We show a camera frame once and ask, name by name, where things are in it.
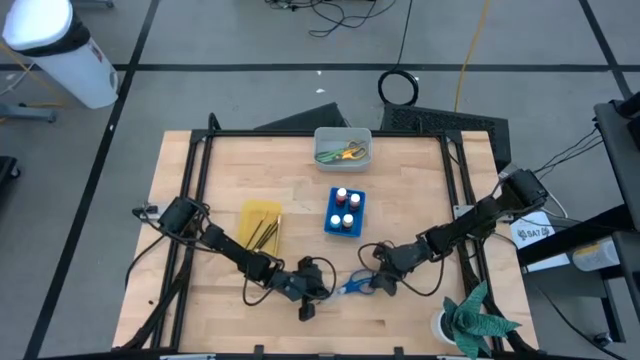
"yellow pad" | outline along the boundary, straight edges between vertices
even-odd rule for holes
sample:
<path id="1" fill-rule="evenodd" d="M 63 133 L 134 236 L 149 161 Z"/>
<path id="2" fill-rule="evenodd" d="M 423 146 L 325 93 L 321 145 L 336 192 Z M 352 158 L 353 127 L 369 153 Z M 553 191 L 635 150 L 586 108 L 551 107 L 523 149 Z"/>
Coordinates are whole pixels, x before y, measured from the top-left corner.
<path id="1" fill-rule="evenodd" d="M 238 242 L 238 244 L 246 247 L 249 238 L 251 238 L 251 235 L 256 230 L 256 227 L 258 226 L 258 224 L 260 224 L 260 220 L 264 218 L 264 221 L 262 221 L 262 224 L 260 224 L 260 228 L 253 236 L 253 239 L 251 239 L 251 245 L 249 245 L 249 249 L 252 249 L 256 244 L 258 244 L 258 240 L 265 232 L 265 230 L 267 230 L 267 227 L 274 221 L 276 221 L 278 219 L 278 215 L 280 215 L 281 213 L 282 205 L 280 203 L 263 200 L 246 201 L 242 206 L 242 219 L 240 220 L 238 236 L 236 237 L 236 241 Z M 282 231 L 282 221 L 284 221 L 284 219 L 281 219 L 278 231 Z M 261 251 L 274 257 L 277 256 L 278 238 L 278 233 L 274 233 L 269 241 L 262 247 Z"/>

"wooden table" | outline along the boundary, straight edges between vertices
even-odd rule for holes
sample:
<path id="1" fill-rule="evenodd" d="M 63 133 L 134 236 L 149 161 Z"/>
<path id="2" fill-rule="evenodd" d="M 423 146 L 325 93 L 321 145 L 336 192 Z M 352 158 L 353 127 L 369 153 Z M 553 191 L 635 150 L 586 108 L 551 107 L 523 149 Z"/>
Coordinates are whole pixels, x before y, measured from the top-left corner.
<path id="1" fill-rule="evenodd" d="M 180 191 L 188 149 L 189 132 L 165 133 L 149 201 L 169 203 Z M 482 198 L 497 182 L 487 134 L 463 133 L 465 153 L 475 194 Z M 249 199 L 279 201 L 283 206 L 283 231 L 278 256 L 295 268 L 305 255 L 324 256 L 338 271 L 338 285 L 361 266 L 356 257 L 363 243 L 392 240 L 415 241 L 415 234 L 452 221 L 439 144 L 432 138 L 374 138 L 374 161 L 366 173 L 323 173 L 316 170 L 311 137 L 216 137 L 209 166 L 204 202 L 211 205 L 212 220 L 231 236 L 236 235 L 239 214 Z M 454 173 L 459 171 L 453 164 Z M 199 164 L 196 163 L 191 196 Z M 460 179 L 458 196 L 463 203 Z M 327 235 L 323 221 L 331 186 L 360 189 L 367 193 L 362 237 L 351 239 Z M 510 236 L 505 225 L 498 227 Z M 140 232 L 137 252 L 158 234 L 148 226 Z M 168 242 L 144 257 L 131 274 L 114 345 L 130 339 L 156 304 L 165 268 Z M 529 305 L 515 248 L 503 239 L 486 242 L 495 302 L 513 321 L 523 339 L 537 348 Z M 366 252 L 371 266 L 375 262 Z M 407 281 L 428 291 L 438 279 L 440 264 L 425 263 Z M 329 269 L 325 284 L 331 284 Z M 464 299 L 457 254 L 445 260 L 440 290 L 419 297 L 399 284 L 395 297 L 378 291 L 373 296 L 346 296 L 316 307 L 308 322 L 298 321 L 298 303 L 272 294 L 261 305 L 247 307 L 241 300 L 243 274 L 221 255 L 198 252 L 195 256 L 186 307 L 183 352 L 247 353 L 263 344 L 268 353 L 390 354 L 395 346 L 407 354 L 459 354 L 432 335 L 430 319 L 442 309 L 445 296 Z M 251 285 L 249 300 L 262 290 Z M 168 344 L 173 310 L 167 314 Z"/>

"scissors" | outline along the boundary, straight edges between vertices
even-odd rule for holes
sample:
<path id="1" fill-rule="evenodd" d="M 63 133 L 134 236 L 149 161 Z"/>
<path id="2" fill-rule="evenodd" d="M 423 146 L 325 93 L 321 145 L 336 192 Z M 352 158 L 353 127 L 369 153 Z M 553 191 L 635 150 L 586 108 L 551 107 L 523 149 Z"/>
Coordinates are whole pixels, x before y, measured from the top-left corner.
<path id="1" fill-rule="evenodd" d="M 330 163 L 338 160 L 359 160 L 367 154 L 363 146 L 366 141 L 349 140 L 347 147 L 334 151 L 323 151 L 316 154 L 316 160 L 321 163 Z"/>
<path id="2" fill-rule="evenodd" d="M 353 274 L 351 274 L 351 277 L 349 277 L 349 281 L 347 281 L 338 290 L 336 290 L 336 294 L 346 295 L 358 292 L 363 295 L 373 295 L 376 290 L 372 289 L 369 286 L 372 278 L 372 271 L 369 271 L 367 269 L 355 271 Z"/>

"black metal frame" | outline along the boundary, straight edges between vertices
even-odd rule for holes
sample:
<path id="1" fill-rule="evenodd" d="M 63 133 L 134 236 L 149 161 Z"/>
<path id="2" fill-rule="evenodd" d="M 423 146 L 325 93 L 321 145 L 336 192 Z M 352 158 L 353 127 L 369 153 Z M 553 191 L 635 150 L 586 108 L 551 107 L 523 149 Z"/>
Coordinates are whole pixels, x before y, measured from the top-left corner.
<path id="1" fill-rule="evenodd" d="M 184 170 L 180 195 L 181 196 L 188 195 L 189 185 L 191 183 L 191 178 L 193 176 L 193 167 L 195 164 L 196 150 L 200 142 L 202 142 L 202 140 L 204 140 L 205 148 L 203 151 L 202 163 L 200 166 L 200 174 L 198 176 L 198 185 L 196 190 L 197 200 L 202 200 L 204 195 L 206 177 L 208 173 L 210 156 L 212 151 L 212 143 L 213 143 L 214 137 L 221 137 L 221 136 L 223 137 L 224 136 L 226 137 L 311 137 L 313 136 L 313 133 L 314 133 L 313 130 L 222 130 L 220 129 L 220 126 L 217 123 L 215 116 L 211 114 L 209 117 L 209 129 L 192 131 L 191 139 L 189 142 L 189 150 L 187 152 L 187 161 L 186 161 L 186 166 Z M 438 139 L 441 144 L 443 165 L 445 169 L 445 177 L 447 181 L 449 200 L 451 203 L 452 216 L 453 216 L 453 206 L 458 204 L 458 197 L 456 193 L 456 183 L 453 175 L 451 157 L 450 157 L 449 148 L 448 148 L 448 141 L 453 140 L 453 142 L 456 145 L 456 153 L 458 155 L 458 162 L 459 162 L 460 172 L 462 175 L 463 189 L 465 192 L 465 201 L 467 202 L 467 204 L 470 204 L 470 205 L 475 203 L 475 195 L 473 193 L 473 188 L 471 186 L 469 169 L 467 167 L 467 161 L 464 153 L 464 147 L 462 144 L 462 136 L 460 131 L 434 134 L 434 133 L 423 133 L 421 131 L 415 132 L 415 131 L 402 131 L 402 130 L 400 131 L 374 130 L 372 131 L 372 136 L 374 137 L 425 137 L 425 138 Z M 493 293 L 491 290 L 491 284 L 489 280 L 489 270 L 487 266 L 486 256 L 484 254 L 484 249 L 479 243 L 474 245 L 476 247 L 475 250 L 478 252 L 478 256 L 476 256 L 476 259 L 477 259 L 478 269 L 480 272 L 480 279 L 487 280 L 489 285 L 489 298 L 493 301 Z M 167 263 L 165 266 L 163 286 L 160 294 L 161 297 L 167 293 L 168 287 L 172 282 L 173 273 L 174 273 L 176 261 L 177 261 L 177 249 L 178 249 L 178 245 L 172 243 L 171 248 L 169 249 L 169 256 L 167 258 Z M 479 280 L 476 278 L 473 272 L 473 269 L 471 267 L 471 263 L 468 259 L 466 245 L 463 244 L 458 246 L 458 252 L 461 258 L 461 261 L 460 261 L 461 271 L 463 271 L 463 273 L 465 274 L 465 281 L 464 281 L 465 293 L 468 295 L 473 290 L 475 285 L 479 282 Z M 189 261 L 189 262 L 192 261 L 193 259 L 192 253 L 193 253 L 193 250 L 187 249 L 185 251 L 184 261 Z M 180 337 L 182 334 L 184 312 L 186 310 L 186 297 L 188 294 L 188 288 L 189 288 L 189 277 L 187 276 L 187 280 L 184 282 L 183 287 L 178 296 L 178 301 L 176 305 L 176 315 L 174 317 L 174 323 L 173 323 L 173 328 L 171 333 L 170 349 L 173 349 L 175 351 L 178 351 L 178 348 L 180 345 Z M 488 310 L 490 313 L 495 313 L 493 309 L 488 309 Z M 162 317 L 158 322 L 158 324 L 156 325 L 152 342 L 151 342 L 152 349 L 158 349 L 160 347 L 163 327 L 164 327 L 164 317 Z M 497 353 L 503 353 L 504 347 L 503 347 L 502 341 L 500 339 L 493 339 L 492 341 L 493 341 L 492 345 L 493 345 L 494 351 Z M 402 353 L 402 348 L 396 348 L 395 351 L 397 354 Z M 264 352 L 264 348 L 262 347 L 262 345 L 259 345 L 259 344 L 256 345 L 256 352 L 262 352 L 262 353 Z M 242 358 L 244 355 L 248 356 L 249 354 L 244 354 L 244 355 L 224 354 L 224 355 L 228 355 L 234 358 L 235 357 Z M 313 356 L 313 355 L 300 354 L 300 355 L 287 355 L 286 357 L 287 358 L 299 357 L 299 358 L 308 359 L 309 356 Z M 384 355 L 375 356 L 375 357 L 381 358 L 381 359 L 391 358 L 391 356 L 384 356 Z M 411 357 L 414 359 L 435 358 L 433 356 L 404 356 L 404 355 L 403 357 Z"/>

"gray floor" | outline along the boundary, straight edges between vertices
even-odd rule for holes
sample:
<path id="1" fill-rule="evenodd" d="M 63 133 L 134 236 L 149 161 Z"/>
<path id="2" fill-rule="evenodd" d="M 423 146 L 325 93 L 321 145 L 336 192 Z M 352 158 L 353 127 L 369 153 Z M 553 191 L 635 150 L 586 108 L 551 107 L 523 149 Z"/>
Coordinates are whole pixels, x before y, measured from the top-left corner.
<path id="1" fill-rule="evenodd" d="M 388 4 L 390 0 L 380 1 Z M 77 11 L 107 57 L 131 58 L 150 0 L 117 1 L 116 9 Z M 0 1 L 6 13 L 10 1 Z M 640 64 L 636 16 L 640 4 L 606 0 L 590 4 L 620 64 Z M 349 2 L 348 12 L 365 6 Z M 311 11 L 269 10 L 262 1 L 162 0 L 142 54 L 142 64 L 391 63 L 397 58 L 407 0 L 357 30 L 326 39 Z M 460 64 L 482 1 L 416 1 L 403 61 Z M 578 1 L 494 0 L 473 58 L 476 64 L 590 64 L 606 60 Z M 10 63 L 0 54 L 0 64 Z M 86 224 L 41 355 L 105 351 L 111 346 L 139 223 L 130 209 L 148 195 L 162 133 L 202 127 L 214 111 L 224 128 L 253 128 L 335 101 L 353 126 L 380 126 L 378 71 L 137 72 L 107 157 Z M 452 110 L 456 72 L 414 72 L 418 106 Z M 10 82 L 0 72 L 0 87 Z M 640 74 L 625 73 L 640 90 Z M 386 86 L 399 98 L 405 84 Z M 595 103 L 620 98 L 610 72 L 470 72 L 460 111 L 508 118 L 514 162 L 540 166 L 591 130 Z M 5 102 L 43 102 L 51 96 L 31 79 Z M 59 121 L 8 120 L 0 124 L 0 154 L 19 158 L 23 177 L 0 207 L 0 348 L 19 358 L 38 317 L 102 138 L 110 108 L 83 109 L 72 102 Z M 545 185 L 571 217 L 586 219 L 621 202 L 602 147 L 558 167 Z M 625 319 L 626 344 L 640 352 L 640 329 L 624 284 L 612 284 Z M 552 354 L 604 358 L 561 322 L 528 286 L 540 347 Z M 599 302 L 554 297 L 585 332 L 606 326 Z"/>

